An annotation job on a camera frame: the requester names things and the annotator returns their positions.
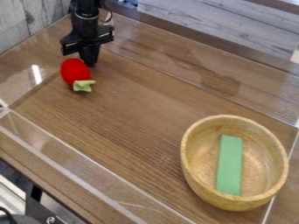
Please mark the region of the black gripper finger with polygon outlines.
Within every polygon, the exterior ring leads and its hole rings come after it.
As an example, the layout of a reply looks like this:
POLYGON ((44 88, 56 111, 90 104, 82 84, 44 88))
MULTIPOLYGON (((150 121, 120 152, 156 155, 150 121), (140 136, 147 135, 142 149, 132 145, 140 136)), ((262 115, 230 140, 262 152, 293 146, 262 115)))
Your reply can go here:
POLYGON ((79 56, 80 56, 80 59, 84 61, 86 65, 88 67, 92 67, 94 66, 94 57, 92 57, 91 48, 88 46, 83 47, 80 49, 79 56))
POLYGON ((95 66, 96 63, 99 62, 100 45, 94 45, 91 47, 91 50, 92 50, 92 55, 91 55, 92 56, 91 57, 92 63, 91 63, 91 65, 95 66))

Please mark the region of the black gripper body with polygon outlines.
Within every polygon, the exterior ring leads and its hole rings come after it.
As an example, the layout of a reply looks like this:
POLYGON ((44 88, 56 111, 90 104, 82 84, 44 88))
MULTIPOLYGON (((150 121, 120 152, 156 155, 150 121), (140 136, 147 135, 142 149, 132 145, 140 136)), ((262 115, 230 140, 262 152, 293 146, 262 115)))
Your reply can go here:
POLYGON ((100 46, 111 42, 115 27, 112 25, 100 25, 96 29, 96 35, 83 37, 78 30, 74 30, 64 38, 60 39, 60 51, 63 55, 79 53, 87 46, 100 46))

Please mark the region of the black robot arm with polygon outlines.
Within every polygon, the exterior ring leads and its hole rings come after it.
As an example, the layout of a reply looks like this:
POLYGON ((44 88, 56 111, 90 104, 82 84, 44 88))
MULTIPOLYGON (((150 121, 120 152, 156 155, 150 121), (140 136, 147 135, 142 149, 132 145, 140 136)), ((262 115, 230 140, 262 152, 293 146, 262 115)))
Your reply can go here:
POLYGON ((71 0, 71 32, 60 39, 63 55, 79 54, 88 67, 99 61, 103 44, 115 39, 115 27, 108 24, 114 14, 110 0, 71 0))

